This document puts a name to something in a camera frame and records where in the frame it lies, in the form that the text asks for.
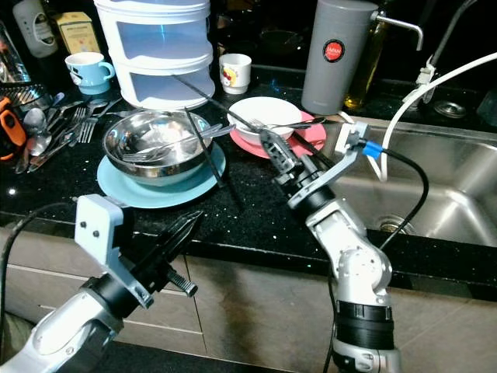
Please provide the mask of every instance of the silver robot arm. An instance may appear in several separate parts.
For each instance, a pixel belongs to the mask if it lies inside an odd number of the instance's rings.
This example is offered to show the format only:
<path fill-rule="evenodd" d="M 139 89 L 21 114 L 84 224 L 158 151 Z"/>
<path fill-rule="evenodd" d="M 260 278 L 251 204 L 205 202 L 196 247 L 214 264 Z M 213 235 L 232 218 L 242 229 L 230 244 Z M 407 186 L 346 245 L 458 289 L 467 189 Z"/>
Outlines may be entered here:
<path fill-rule="evenodd" d="M 177 274 L 170 263 L 196 231 L 201 215 L 201 211 L 184 214 L 154 245 L 131 247 L 130 207 L 97 194 L 80 197 L 75 241 L 100 264 L 104 275 L 90 278 L 76 295 L 45 316 L 0 372 L 91 371 L 122 330 L 123 320 L 140 305 L 150 307 L 154 291 L 172 282 L 193 296 L 196 285 Z"/>
<path fill-rule="evenodd" d="M 280 174 L 275 182 L 288 205 L 304 220 L 328 254 L 336 280 L 332 356 L 340 371 L 400 373 L 394 347 L 391 279 L 387 256 L 367 240 L 366 228 L 330 189 L 359 154 L 354 145 L 366 134 L 365 123 L 343 124 L 335 150 L 344 156 L 323 173 L 303 155 L 299 159 L 279 136 L 261 133 L 261 143 Z"/>

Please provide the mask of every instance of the metal bowl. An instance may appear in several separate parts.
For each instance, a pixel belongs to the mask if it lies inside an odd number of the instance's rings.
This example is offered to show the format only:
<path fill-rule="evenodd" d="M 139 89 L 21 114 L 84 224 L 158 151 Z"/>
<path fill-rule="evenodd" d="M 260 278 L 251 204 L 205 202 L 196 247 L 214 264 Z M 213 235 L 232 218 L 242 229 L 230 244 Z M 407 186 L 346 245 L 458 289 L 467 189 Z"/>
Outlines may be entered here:
<path fill-rule="evenodd" d="M 191 116 L 199 131 L 210 127 L 202 117 Z M 154 163 L 125 162 L 122 156 L 190 136 L 195 133 L 184 111 L 144 111 L 109 128 L 103 137 L 103 149 L 114 167 L 126 176 L 138 183 L 163 187 L 188 179 L 202 166 L 205 156 L 198 141 L 175 143 L 170 153 Z M 209 148 L 212 139 L 204 138 L 203 143 Z"/>

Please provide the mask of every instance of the pink plate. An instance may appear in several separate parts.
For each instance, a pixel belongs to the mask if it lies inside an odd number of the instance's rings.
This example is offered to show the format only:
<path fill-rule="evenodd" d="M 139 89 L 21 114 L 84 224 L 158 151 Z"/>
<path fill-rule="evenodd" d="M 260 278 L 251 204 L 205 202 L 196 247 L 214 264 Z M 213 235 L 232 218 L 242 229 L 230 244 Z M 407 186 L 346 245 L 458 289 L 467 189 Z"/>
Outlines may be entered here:
<path fill-rule="evenodd" d="M 313 116 L 302 112 L 302 120 L 310 120 Z M 316 149 L 321 149 L 325 145 L 326 140 L 326 131 L 322 124 L 315 124 L 305 130 L 296 130 L 298 133 L 313 144 Z M 243 140 L 236 131 L 230 132 L 231 140 L 238 145 L 243 150 L 246 150 L 253 155 L 257 155 L 258 157 L 268 159 L 266 152 L 262 148 L 262 146 L 250 144 L 247 141 Z M 295 140 L 292 136 L 288 139 L 288 144 L 297 155 L 297 157 L 302 156 L 303 154 L 311 155 L 311 153 L 306 150 L 300 142 Z"/>

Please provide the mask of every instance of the stacked white container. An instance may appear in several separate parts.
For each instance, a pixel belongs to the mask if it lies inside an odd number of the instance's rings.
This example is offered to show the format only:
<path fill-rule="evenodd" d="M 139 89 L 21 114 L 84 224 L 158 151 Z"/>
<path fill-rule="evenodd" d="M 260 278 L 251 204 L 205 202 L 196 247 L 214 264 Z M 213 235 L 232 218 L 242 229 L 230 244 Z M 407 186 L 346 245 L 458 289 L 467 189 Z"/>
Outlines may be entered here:
<path fill-rule="evenodd" d="M 150 110 L 196 107 L 206 99 L 171 75 L 214 94 L 207 40 L 209 0 L 94 0 L 123 98 Z"/>

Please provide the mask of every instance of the black granite countertop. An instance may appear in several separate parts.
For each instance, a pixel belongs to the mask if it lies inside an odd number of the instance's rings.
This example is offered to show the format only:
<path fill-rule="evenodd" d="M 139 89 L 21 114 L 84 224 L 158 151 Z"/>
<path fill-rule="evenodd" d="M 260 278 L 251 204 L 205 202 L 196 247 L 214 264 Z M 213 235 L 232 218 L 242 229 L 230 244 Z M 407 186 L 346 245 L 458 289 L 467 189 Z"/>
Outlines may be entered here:
<path fill-rule="evenodd" d="M 215 98 L 229 106 L 249 96 L 274 96 L 300 106 L 302 74 L 295 71 L 274 73 L 256 70 L 254 84 L 243 96 L 229 96 L 217 90 Z M 373 99 L 355 113 L 361 117 L 391 119 L 400 107 L 399 98 L 408 87 L 385 82 L 373 87 Z M 469 111 L 481 97 L 475 92 L 462 95 Z M 116 108 L 125 109 L 122 102 Z M 226 123 L 226 116 L 210 104 L 194 110 L 212 124 Z M 435 124 L 429 111 L 421 111 L 405 121 Z M 100 139 L 116 119 L 100 123 L 90 144 L 63 149 L 55 158 L 34 173 L 16 175 L 12 164 L 0 165 L 0 226 L 19 219 L 36 207 L 56 201 L 72 201 L 83 194 L 103 192 L 96 179 L 96 169 L 104 156 Z M 440 125 L 497 132 L 476 117 L 447 120 L 440 115 Z M 255 157 L 235 145 L 229 136 L 218 138 L 227 159 L 225 188 L 215 186 L 203 196 L 176 207 L 156 210 L 135 209 L 135 231 L 158 234 L 169 222 L 187 211 L 203 211 L 203 222 L 187 254 L 219 260 L 326 274 L 328 260 L 308 230 L 290 213 L 286 201 L 272 185 L 276 175 L 266 160 Z M 31 230 L 72 237 L 75 209 L 46 213 L 30 226 Z M 380 244 L 386 233 L 369 231 L 372 243 Z M 431 291 L 468 298 L 497 301 L 497 249 L 423 237 L 401 236 L 387 250 L 394 268 L 392 286 Z"/>

